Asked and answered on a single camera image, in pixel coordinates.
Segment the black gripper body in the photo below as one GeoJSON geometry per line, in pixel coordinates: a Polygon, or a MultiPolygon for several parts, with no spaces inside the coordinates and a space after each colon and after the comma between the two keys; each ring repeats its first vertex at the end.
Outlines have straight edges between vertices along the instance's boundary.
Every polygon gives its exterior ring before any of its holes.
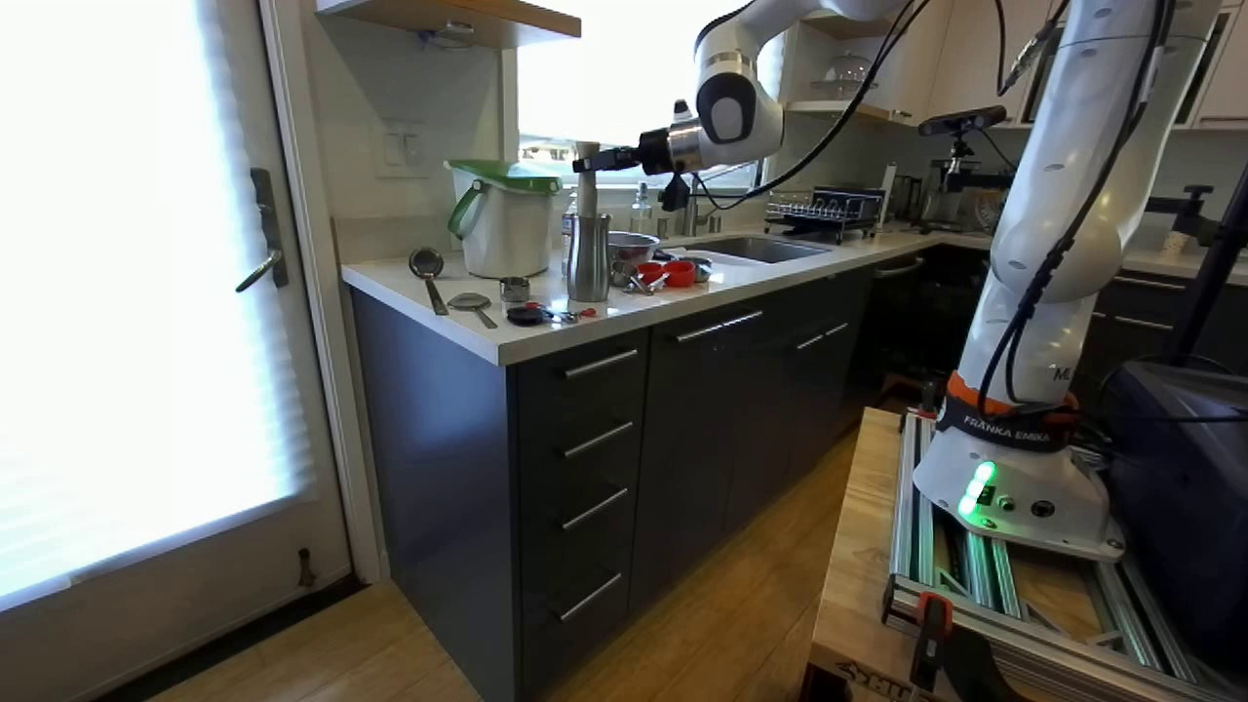
{"type": "Polygon", "coordinates": [[[642,176],[673,171],[665,143],[621,143],[598,147],[573,160],[573,171],[629,171],[640,167],[642,176]]]}

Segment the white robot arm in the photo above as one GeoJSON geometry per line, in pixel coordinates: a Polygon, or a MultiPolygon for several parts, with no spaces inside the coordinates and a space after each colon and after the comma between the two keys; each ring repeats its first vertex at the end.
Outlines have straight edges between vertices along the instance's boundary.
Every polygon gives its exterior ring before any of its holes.
{"type": "MultiPolygon", "coordinates": [[[[830,11],[902,24],[902,0],[746,0],[695,41],[695,108],[633,147],[573,167],[699,171],[780,147],[780,107],[757,51],[830,11]]],[[[1102,481],[1073,459],[1073,374],[1099,288],[1147,215],[1162,153],[1219,0],[1067,0],[990,271],[913,489],[958,526],[1114,561],[1123,530],[1102,481]]]]}

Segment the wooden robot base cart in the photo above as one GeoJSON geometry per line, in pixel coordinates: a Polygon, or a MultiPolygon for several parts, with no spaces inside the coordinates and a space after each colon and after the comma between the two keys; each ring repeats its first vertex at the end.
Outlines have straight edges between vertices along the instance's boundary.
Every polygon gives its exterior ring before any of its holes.
{"type": "Polygon", "coordinates": [[[910,489],[930,422],[864,411],[833,524],[807,676],[854,702],[949,702],[920,628],[984,636],[988,665],[1029,702],[1248,702],[1201,665],[1129,558],[1084,561],[968,533],[910,489]]]}

